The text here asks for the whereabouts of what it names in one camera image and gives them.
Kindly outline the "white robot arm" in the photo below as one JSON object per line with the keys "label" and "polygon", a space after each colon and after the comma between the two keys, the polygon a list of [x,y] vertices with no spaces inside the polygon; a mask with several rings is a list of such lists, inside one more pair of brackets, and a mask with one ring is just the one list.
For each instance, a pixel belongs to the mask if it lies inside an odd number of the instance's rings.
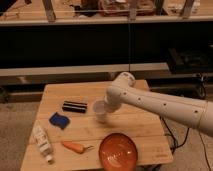
{"label": "white robot arm", "polygon": [[213,137],[213,102],[134,88],[135,77],[120,73],[107,87],[105,109],[112,113],[128,104]]}

